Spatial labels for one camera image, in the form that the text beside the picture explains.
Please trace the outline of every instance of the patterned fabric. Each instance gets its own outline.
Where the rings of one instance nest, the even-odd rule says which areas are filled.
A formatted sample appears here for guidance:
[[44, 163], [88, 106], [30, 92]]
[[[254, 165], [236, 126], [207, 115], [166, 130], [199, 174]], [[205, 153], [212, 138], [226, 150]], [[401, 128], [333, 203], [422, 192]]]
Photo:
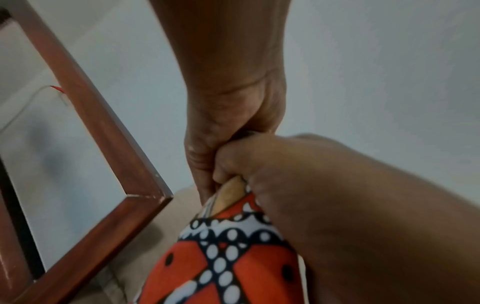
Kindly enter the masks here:
[[303, 303], [297, 254], [239, 177], [158, 261], [135, 304]]

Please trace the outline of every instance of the floor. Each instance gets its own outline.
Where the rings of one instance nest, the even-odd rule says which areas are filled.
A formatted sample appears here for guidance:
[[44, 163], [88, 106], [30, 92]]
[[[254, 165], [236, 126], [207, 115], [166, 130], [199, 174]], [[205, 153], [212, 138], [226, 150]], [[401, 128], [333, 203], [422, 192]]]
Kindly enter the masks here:
[[178, 191], [173, 201], [71, 301], [74, 304], [125, 304], [181, 230], [200, 210], [197, 189]]

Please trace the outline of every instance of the cable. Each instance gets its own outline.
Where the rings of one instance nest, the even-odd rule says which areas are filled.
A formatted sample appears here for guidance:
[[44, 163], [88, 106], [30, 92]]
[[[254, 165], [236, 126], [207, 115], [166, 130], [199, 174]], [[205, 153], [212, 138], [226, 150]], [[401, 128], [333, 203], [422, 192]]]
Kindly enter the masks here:
[[38, 93], [40, 93], [41, 91], [43, 91], [44, 89], [46, 88], [54, 88], [55, 90], [59, 91], [59, 92], [62, 92], [63, 94], [65, 94], [65, 91], [60, 88], [60, 87], [56, 87], [56, 86], [43, 86], [43, 87], [40, 87], [38, 88], [33, 94], [32, 96], [30, 96], [30, 99], [27, 101], [27, 103], [20, 109], [20, 111], [18, 113], [15, 114], [15, 116], [10, 119], [9, 122], [7, 122], [1, 129], [0, 129], [0, 135], [15, 121], [18, 119], [18, 117], [20, 117], [20, 115], [23, 114], [23, 112], [25, 112], [25, 110], [34, 102], [34, 99], [35, 97], [38, 95]]

